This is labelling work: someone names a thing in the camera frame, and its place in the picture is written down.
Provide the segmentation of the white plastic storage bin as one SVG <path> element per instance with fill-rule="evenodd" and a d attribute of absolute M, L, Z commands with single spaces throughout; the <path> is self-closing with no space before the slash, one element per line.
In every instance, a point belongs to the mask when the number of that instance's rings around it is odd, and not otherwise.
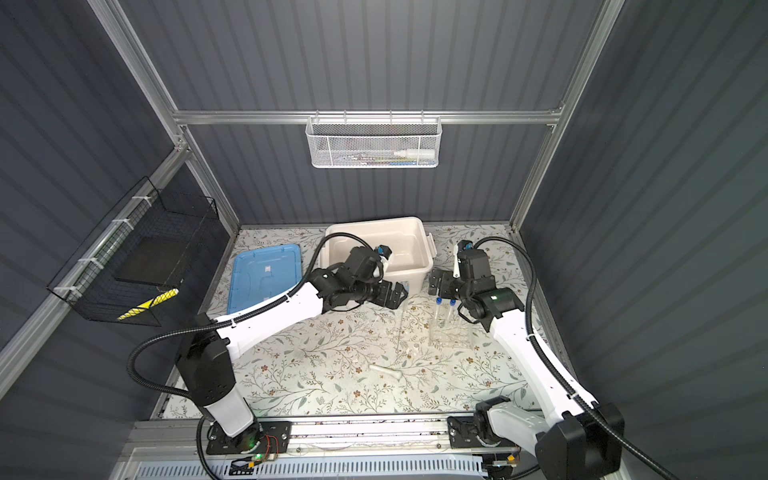
<path fill-rule="evenodd" d="M 334 224 L 325 236 L 346 232 L 365 240 L 371 247 L 387 246 L 391 255 L 384 279 L 403 284 L 410 296 L 424 292 L 425 280 L 434 266 L 436 246 L 431 233 L 417 217 Z"/>

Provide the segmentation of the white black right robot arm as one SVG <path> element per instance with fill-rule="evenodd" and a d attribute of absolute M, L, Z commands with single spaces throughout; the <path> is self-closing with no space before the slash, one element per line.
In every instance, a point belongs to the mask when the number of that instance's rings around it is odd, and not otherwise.
<path fill-rule="evenodd" d="M 442 272 L 433 290 L 457 301 L 459 317 L 500 344 L 541 409 L 529 412 L 505 396 L 481 401 L 473 415 L 448 418 L 453 448 L 514 446 L 532 454 L 548 479 L 600 479 L 619 470 L 622 446 L 610 433 L 623 431 L 622 415 L 599 405 L 543 344 L 530 307 L 497 285 L 484 250 L 459 242 L 453 272 Z"/>

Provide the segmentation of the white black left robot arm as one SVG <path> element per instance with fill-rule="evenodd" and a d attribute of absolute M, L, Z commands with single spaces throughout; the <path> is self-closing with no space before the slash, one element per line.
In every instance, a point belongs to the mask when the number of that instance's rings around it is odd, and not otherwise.
<path fill-rule="evenodd" d="M 234 362 L 262 341 L 290 326 L 353 301 L 396 310 L 406 287 L 383 278 L 392 250 L 366 244 L 352 248 L 343 262 L 307 271 L 290 290 L 207 324 L 182 343 L 177 369 L 194 404 L 230 438 L 258 435 L 260 427 L 237 388 Z"/>

